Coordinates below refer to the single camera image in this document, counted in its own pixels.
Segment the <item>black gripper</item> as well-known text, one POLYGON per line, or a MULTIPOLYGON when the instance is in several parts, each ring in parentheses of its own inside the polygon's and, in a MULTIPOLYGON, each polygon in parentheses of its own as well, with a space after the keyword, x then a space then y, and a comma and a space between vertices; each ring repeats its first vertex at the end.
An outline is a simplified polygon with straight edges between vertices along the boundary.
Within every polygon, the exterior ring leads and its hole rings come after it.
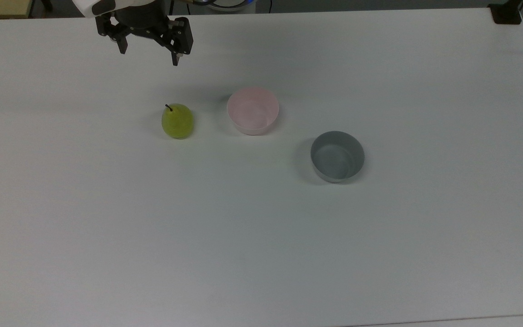
POLYGON ((118 45, 121 54, 128 48, 126 36, 157 35, 162 46, 172 55, 173 66, 178 66, 180 58, 189 55, 193 46, 191 25, 186 17, 170 20, 165 0, 151 0, 148 4, 127 6, 95 17, 97 33, 110 38, 118 45))

